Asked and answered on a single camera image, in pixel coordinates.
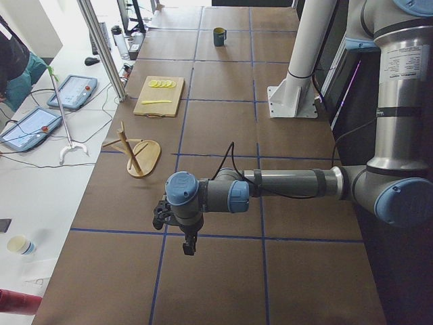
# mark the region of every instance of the brown table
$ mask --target brown table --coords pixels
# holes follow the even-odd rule
[[[334,145],[326,118],[269,118],[294,10],[164,8],[154,24],[107,141],[124,121],[129,137],[161,145],[160,160],[133,179],[123,154],[101,151],[33,324],[385,324],[351,203],[272,197],[208,213],[194,257],[177,228],[152,227],[166,179],[211,177],[231,141],[240,169],[328,169]],[[148,75],[185,78],[176,118],[132,114]]]

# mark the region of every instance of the blue joint cap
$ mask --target blue joint cap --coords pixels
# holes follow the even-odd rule
[[[432,0],[394,0],[394,3],[409,15],[433,17]]]
[[[176,207],[187,204],[196,197],[198,180],[186,171],[178,171],[167,179],[165,192],[171,205]]]
[[[346,49],[353,52],[377,52],[379,47],[369,39],[351,39],[346,37]]]
[[[246,181],[234,181],[227,196],[227,206],[231,213],[245,212],[250,204],[250,187]]]
[[[396,227],[412,227],[433,217],[433,183],[406,178],[385,189],[374,204],[376,216]]]

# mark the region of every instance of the warning label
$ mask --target warning label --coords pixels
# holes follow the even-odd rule
[[[425,79],[428,50],[429,46],[424,45],[382,52],[380,83],[391,80]]]

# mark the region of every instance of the teal clothing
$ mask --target teal clothing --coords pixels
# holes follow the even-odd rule
[[[30,52],[27,67],[24,72],[7,82],[6,87],[6,100],[7,104],[11,110],[14,112],[20,107],[21,103],[26,99],[32,90],[32,85],[34,85],[39,78],[41,78],[47,65],[38,56]]]

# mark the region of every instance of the person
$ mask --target person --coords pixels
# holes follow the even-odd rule
[[[46,68],[0,16],[0,102],[16,112]]]

